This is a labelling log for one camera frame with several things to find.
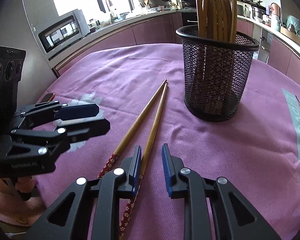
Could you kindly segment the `pink sleeve forearm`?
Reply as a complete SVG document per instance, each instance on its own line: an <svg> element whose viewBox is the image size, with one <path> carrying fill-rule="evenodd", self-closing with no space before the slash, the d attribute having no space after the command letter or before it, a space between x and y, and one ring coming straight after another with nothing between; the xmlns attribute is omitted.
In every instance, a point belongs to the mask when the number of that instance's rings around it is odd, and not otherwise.
<svg viewBox="0 0 300 240"><path fill-rule="evenodd" d="M41 197L22 201L0 179L0 221L16 225L31 226L46 210Z"/></svg>

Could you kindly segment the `person's left hand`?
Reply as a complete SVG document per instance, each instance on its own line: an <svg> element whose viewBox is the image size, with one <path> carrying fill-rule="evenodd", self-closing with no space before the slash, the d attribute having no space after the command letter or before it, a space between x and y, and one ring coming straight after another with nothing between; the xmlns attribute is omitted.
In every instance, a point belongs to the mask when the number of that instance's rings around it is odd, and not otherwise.
<svg viewBox="0 0 300 240"><path fill-rule="evenodd" d="M36 187L35 176L13 178L12 183L22 201L30 200Z"/></svg>

